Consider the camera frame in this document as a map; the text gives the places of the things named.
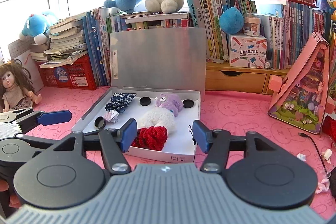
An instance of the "gray gripper base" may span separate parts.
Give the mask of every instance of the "gray gripper base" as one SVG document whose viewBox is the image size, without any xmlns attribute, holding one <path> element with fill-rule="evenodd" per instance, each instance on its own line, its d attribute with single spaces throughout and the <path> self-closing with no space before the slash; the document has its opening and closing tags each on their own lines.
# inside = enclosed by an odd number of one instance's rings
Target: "gray gripper base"
<svg viewBox="0 0 336 224">
<path fill-rule="evenodd" d="M 113 176 L 92 200 L 74 208 L 48 211 L 24 205 L 9 224 L 320 224 L 309 206 L 270 211 L 244 203 L 217 174 L 194 164 L 140 164 Z"/>
</svg>

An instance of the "stack of books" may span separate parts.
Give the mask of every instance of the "stack of books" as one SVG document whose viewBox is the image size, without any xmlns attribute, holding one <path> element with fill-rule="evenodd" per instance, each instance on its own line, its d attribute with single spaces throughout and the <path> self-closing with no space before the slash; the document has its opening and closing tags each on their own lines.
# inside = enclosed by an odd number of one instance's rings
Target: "stack of books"
<svg viewBox="0 0 336 224">
<path fill-rule="evenodd" d="M 43 53 L 50 61 L 41 64 L 41 68 L 71 64 L 87 53 L 82 14 L 60 20 L 49 29 L 50 49 Z"/>
<path fill-rule="evenodd" d="M 221 30 L 219 18 L 231 7 L 230 0 L 187 0 L 187 2 L 193 20 L 193 27 L 206 29 L 207 58 L 228 61 L 229 36 Z M 234 7 L 242 13 L 243 17 L 245 13 L 257 12 L 254 1 L 236 0 Z"/>
<path fill-rule="evenodd" d="M 31 58 L 37 62 L 48 61 L 50 55 L 45 54 L 44 51 L 48 50 L 50 46 L 50 40 L 46 44 L 37 45 L 35 43 L 30 44 Z"/>
<path fill-rule="evenodd" d="M 83 17 L 84 36 L 97 86 L 111 85 L 110 34 L 152 28 L 190 27 L 189 12 L 151 14 L 139 12 L 110 15 L 109 9 L 97 8 Z"/>
<path fill-rule="evenodd" d="M 275 69 L 290 68 L 312 32 L 330 40 L 332 20 L 328 12 L 287 0 L 260 5 L 259 11 L 264 32 L 261 35 L 268 39 Z"/>
</svg>

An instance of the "small bottle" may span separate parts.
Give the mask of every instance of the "small bottle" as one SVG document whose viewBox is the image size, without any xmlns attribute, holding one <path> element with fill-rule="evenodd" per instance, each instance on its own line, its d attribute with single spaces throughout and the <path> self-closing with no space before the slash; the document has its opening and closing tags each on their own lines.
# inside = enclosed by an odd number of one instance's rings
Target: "small bottle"
<svg viewBox="0 0 336 224">
<path fill-rule="evenodd" d="M 272 50 L 268 50 L 266 53 L 265 69 L 270 69 L 271 64 L 272 64 Z"/>
</svg>

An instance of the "wooden shelf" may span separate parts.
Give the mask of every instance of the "wooden shelf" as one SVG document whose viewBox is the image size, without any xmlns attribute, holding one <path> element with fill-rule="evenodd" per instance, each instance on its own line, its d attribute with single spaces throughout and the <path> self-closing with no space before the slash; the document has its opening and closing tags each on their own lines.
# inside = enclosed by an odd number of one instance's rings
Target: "wooden shelf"
<svg viewBox="0 0 336 224">
<path fill-rule="evenodd" d="M 273 94 L 268 88 L 271 75 L 282 78 L 289 69 L 257 69 L 231 67 L 229 63 L 223 64 L 209 62 L 206 64 L 206 90 L 235 90 L 262 94 Z"/>
<path fill-rule="evenodd" d="M 281 75 L 286 76 L 289 69 L 257 69 L 257 68 L 240 68 L 231 67 L 229 63 L 224 62 L 223 64 L 208 62 L 206 66 L 207 70 L 223 70 L 223 71 L 238 71 L 238 72 L 249 72 L 249 73 L 262 73 L 267 75 Z"/>
</svg>

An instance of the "red knitted object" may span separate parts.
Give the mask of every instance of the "red knitted object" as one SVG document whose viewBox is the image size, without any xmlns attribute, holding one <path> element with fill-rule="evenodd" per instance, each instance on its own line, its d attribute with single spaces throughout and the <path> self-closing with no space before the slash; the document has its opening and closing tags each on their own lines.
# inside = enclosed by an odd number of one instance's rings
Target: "red knitted object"
<svg viewBox="0 0 336 224">
<path fill-rule="evenodd" d="M 132 146 L 161 151 L 166 140 L 167 129 L 165 127 L 140 128 Z"/>
<path fill-rule="evenodd" d="M 326 116 L 322 125 L 322 132 L 329 135 L 336 142 L 336 121 L 330 116 Z"/>
</svg>

